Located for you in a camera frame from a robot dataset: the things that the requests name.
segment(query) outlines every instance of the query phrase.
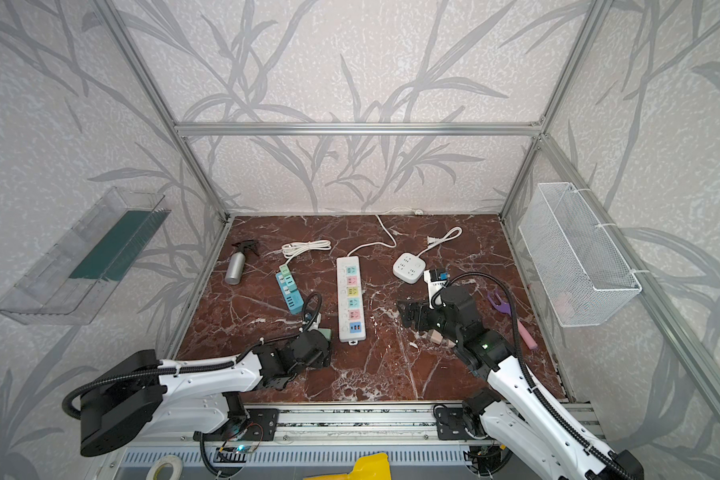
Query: white mesh basket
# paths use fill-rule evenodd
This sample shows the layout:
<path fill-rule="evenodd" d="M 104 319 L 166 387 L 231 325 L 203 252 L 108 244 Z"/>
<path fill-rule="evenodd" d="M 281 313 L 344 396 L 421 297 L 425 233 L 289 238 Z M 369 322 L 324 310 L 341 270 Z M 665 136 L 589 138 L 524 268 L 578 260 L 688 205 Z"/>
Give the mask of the white mesh basket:
<path fill-rule="evenodd" d="M 642 291 L 573 184 L 538 184 L 519 232 L 562 326 L 601 325 Z"/>

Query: tape roll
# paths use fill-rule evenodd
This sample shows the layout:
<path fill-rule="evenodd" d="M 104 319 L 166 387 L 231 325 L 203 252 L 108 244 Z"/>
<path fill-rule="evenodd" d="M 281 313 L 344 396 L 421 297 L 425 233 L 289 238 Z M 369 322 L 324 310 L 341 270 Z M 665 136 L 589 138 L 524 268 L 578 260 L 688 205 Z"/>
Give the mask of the tape roll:
<path fill-rule="evenodd" d="M 146 474 L 146 480 L 156 480 L 160 470 L 167 466 L 173 467 L 173 475 L 170 476 L 169 480 L 179 480 L 181 471 L 184 468 L 184 463 L 181 461 L 181 458 L 175 455 L 166 455 L 157 462 L 154 462 L 152 468 L 150 468 L 150 472 Z"/>

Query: yellow dustpan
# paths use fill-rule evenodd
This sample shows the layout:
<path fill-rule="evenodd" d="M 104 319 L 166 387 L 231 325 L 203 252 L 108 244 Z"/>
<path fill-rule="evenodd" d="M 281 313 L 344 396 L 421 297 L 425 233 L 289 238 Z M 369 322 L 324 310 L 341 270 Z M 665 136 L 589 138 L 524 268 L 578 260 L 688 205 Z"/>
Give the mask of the yellow dustpan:
<path fill-rule="evenodd" d="M 387 454 L 377 453 L 359 457 L 350 473 L 307 478 L 309 480 L 392 480 L 392 474 L 389 472 L 389 457 Z"/>

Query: blue power strip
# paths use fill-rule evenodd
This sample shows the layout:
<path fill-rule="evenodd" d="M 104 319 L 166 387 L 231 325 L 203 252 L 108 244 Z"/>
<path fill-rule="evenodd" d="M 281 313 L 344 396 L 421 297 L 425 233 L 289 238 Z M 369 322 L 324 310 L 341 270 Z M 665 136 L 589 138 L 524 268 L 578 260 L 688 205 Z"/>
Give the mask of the blue power strip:
<path fill-rule="evenodd" d="M 291 275 L 288 266 L 285 264 L 280 265 L 280 273 L 275 277 L 282 296 L 285 298 L 285 304 L 288 305 L 288 310 L 291 311 L 292 315 L 301 313 L 301 309 L 304 308 L 304 299 L 301 298 L 301 293 L 298 292 L 296 282 L 293 280 L 293 275 Z"/>

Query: wallpaper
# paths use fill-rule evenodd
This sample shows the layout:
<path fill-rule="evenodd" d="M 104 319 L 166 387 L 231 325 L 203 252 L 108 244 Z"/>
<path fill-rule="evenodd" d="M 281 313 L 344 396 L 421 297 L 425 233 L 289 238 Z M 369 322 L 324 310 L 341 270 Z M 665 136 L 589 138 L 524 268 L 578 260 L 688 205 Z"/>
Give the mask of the wallpaper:
<path fill-rule="evenodd" d="M 116 0 L 179 121 L 538 120 L 588 4 Z"/>
<path fill-rule="evenodd" d="M 568 393 L 593 404 L 608 443 L 637 456 L 645 478 L 720 480 L 720 424 L 639 297 L 601 326 L 559 326 L 517 229 L 535 185 L 555 181 L 537 155 L 506 227 Z"/>
<path fill-rule="evenodd" d="M 172 211 L 92 323 L 0 315 L 0 480 L 82 478 L 61 398 L 114 361 L 166 348 L 221 227 L 90 5 L 0 2 L 0 295 L 118 186 Z"/>
<path fill-rule="evenodd" d="M 720 366 L 720 2 L 612 10 L 552 133 Z"/>
<path fill-rule="evenodd" d="M 528 137 L 204 137 L 192 148 L 231 212 L 501 209 Z"/>

